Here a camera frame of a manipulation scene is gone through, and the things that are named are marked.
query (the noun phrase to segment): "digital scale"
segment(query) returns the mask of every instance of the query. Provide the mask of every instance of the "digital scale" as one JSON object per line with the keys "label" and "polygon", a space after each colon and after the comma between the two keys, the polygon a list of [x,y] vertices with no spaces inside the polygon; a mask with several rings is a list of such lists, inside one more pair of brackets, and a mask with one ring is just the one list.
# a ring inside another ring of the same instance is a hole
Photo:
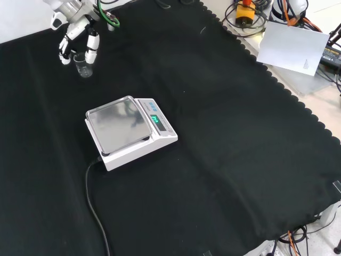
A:
{"label": "digital scale", "polygon": [[177,141],[154,99],[126,96],[89,110],[85,123],[107,171]]}

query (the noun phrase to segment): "white paper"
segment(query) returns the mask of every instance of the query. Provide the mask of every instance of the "white paper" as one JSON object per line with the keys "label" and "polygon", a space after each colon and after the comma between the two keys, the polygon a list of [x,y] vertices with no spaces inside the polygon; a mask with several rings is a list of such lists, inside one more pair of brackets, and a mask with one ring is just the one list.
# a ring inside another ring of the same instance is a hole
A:
{"label": "white paper", "polygon": [[328,39],[327,34],[268,22],[257,61],[313,76]]}

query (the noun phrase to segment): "black device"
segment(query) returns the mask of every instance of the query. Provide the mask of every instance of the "black device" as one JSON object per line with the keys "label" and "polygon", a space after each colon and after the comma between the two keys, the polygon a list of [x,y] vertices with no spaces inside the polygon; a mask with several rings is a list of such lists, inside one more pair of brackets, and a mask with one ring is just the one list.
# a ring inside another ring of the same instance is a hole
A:
{"label": "black device", "polygon": [[334,70],[335,72],[340,72],[341,51],[327,45],[324,48],[320,63]]}

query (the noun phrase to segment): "yellow device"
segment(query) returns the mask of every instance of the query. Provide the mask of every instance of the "yellow device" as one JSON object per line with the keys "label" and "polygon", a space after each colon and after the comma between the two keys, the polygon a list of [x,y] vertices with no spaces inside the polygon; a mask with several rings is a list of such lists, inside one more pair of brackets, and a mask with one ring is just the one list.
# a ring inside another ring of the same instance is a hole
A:
{"label": "yellow device", "polygon": [[243,0],[238,3],[248,7],[244,7],[242,5],[237,6],[236,25],[251,25],[254,22],[255,17],[255,11],[251,8],[256,9],[255,4],[248,0]]}

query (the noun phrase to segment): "metal stand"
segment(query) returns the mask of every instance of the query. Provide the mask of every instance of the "metal stand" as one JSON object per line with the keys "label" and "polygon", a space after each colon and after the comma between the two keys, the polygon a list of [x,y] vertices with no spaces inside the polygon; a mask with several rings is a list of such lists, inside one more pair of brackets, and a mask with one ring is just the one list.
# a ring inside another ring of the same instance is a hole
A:
{"label": "metal stand", "polygon": [[334,248],[334,252],[336,254],[341,254],[341,240],[339,242],[339,245],[336,248]]}

